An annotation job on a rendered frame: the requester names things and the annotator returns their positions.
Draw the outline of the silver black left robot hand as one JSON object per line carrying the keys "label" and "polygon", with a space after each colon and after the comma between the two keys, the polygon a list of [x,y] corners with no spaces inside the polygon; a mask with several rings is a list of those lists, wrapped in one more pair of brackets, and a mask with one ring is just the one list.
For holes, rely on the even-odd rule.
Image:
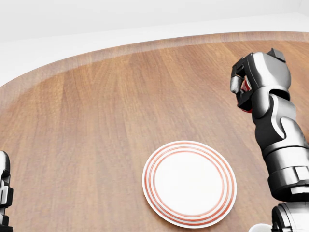
{"label": "silver black left robot hand", "polygon": [[10,159],[6,152],[0,150],[0,232],[13,232],[9,226],[6,208],[12,205],[14,190],[10,187]]}

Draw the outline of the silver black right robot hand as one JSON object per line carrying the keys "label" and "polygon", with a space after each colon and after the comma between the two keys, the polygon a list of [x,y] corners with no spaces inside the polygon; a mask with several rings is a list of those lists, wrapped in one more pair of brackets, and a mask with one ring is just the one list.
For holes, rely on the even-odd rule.
{"label": "silver black right robot hand", "polygon": [[230,91],[237,94],[247,78],[252,88],[252,113],[261,118],[270,108],[270,94],[290,100],[291,74],[282,52],[250,53],[232,67]]}

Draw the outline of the red mug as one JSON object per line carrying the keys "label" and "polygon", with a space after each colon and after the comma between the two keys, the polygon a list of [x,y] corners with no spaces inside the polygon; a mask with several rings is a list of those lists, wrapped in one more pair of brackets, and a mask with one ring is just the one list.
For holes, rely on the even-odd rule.
{"label": "red mug", "polygon": [[249,85],[249,82],[247,78],[245,78],[240,92],[237,94],[237,103],[238,103],[238,108],[240,108],[242,111],[246,113],[251,113],[252,112],[252,88]]}

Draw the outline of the white plate with red rings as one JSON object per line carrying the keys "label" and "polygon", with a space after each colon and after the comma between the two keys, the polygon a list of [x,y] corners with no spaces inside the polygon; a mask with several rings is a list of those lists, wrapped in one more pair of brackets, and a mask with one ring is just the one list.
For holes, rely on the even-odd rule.
{"label": "white plate with red rings", "polygon": [[160,217],[189,229],[220,222],[237,196],[236,177],[228,161],[195,141],[175,141],[154,151],[143,168],[142,189]]}

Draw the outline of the white rounded object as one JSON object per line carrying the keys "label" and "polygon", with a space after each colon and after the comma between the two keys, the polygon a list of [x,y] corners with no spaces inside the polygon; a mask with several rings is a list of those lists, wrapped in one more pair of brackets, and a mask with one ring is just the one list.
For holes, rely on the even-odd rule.
{"label": "white rounded object", "polygon": [[272,226],[264,223],[258,223],[250,227],[248,232],[272,232]]}

